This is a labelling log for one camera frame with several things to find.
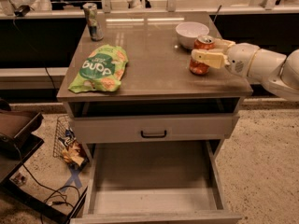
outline can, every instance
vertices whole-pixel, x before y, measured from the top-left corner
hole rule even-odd
[[[195,49],[214,49],[215,39],[210,35],[199,35],[194,41]]]
[[[194,41],[195,49],[214,49],[215,39],[210,35],[199,35]],[[196,75],[205,75],[208,72],[209,66],[205,63],[197,62],[193,56],[190,59],[189,69]]]
[[[83,5],[86,22],[89,28],[92,41],[102,40],[104,35],[100,23],[97,20],[97,6],[95,3]]]

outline drawer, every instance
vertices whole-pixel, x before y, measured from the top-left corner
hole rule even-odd
[[[82,217],[72,224],[232,224],[208,141],[96,146]]]
[[[70,125],[79,142],[126,143],[229,138],[237,114],[198,114],[73,118]]]

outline closed drawer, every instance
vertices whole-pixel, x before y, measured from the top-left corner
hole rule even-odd
[[[74,118],[70,125],[83,143],[125,143],[228,138],[237,114]]]

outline floor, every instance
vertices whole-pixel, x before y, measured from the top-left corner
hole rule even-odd
[[[41,127],[34,132],[45,143],[25,163],[42,184],[59,188],[70,177],[63,161],[53,157],[57,118],[64,115],[61,104],[12,104],[15,110],[38,110],[43,113]],[[238,224],[299,223],[299,104],[277,98],[246,99],[239,112],[240,120],[216,159],[222,188],[230,211],[242,215]],[[89,165],[80,173],[82,188],[89,178]],[[49,192],[31,176],[22,188],[44,200]],[[76,201],[67,190],[69,202]],[[0,223],[26,224],[53,222],[0,193]],[[59,206],[68,213],[69,207]]]

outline white bowl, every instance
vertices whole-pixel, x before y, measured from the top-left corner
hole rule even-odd
[[[203,23],[187,21],[176,27],[179,43],[185,49],[193,49],[194,41],[199,35],[207,35],[209,29]]]

